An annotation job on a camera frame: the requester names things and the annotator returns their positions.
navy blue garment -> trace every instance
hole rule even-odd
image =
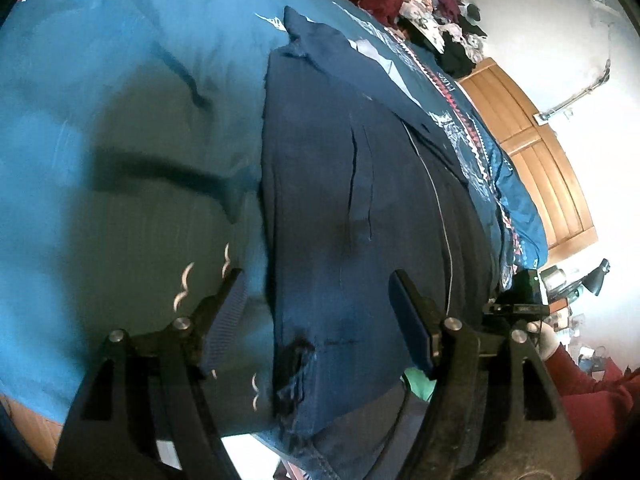
[[[293,452],[280,431],[258,439],[286,455],[313,480],[392,480],[406,459],[429,403],[402,381],[381,397],[340,416]]]
[[[443,131],[335,29],[287,8],[270,56],[262,186],[273,262],[274,389],[308,438],[410,364],[387,283],[405,269],[477,324],[496,285],[488,240]]]

pile of clothes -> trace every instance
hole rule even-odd
[[[475,5],[463,0],[404,0],[400,17],[399,23],[411,40],[431,50],[442,69],[453,77],[470,74],[484,59],[486,34],[473,23],[480,20]]]
[[[380,23],[431,50],[454,78],[471,73],[484,59],[486,34],[475,22],[478,8],[463,0],[349,0]]]

dark blue jacket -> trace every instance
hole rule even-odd
[[[405,269],[477,324],[497,283],[446,135],[335,29],[287,8],[270,57],[262,185],[283,428],[306,438],[390,390],[410,358],[388,279]]]

black lamp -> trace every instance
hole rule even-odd
[[[609,260],[604,258],[600,265],[593,269],[589,274],[585,277],[577,280],[576,282],[569,283],[568,285],[563,286],[559,290],[553,292],[548,298],[549,304],[553,303],[556,300],[560,300],[561,298],[568,298],[571,293],[578,289],[581,285],[584,286],[589,292],[592,292],[595,296],[600,294],[602,290],[602,283],[604,282],[604,277],[609,273],[611,266],[609,265]]]
[[[589,274],[581,279],[584,288],[596,296],[599,295],[602,283],[604,282],[604,277],[609,272],[610,268],[609,260],[604,258],[599,267],[593,269]]]

metal screw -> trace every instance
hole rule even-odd
[[[527,340],[527,333],[524,330],[514,330],[511,332],[511,339],[516,343],[524,343]]]
[[[444,326],[456,332],[462,328],[462,322],[455,317],[447,317],[447,319],[444,320]]]
[[[123,339],[124,339],[124,330],[117,329],[109,334],[109,341],[111,341],[112,343],[119,343]]]
[[[187,330],[191,326],[191,319],[188,317],[177,317],[174,319],[174,328],[176,330]]]

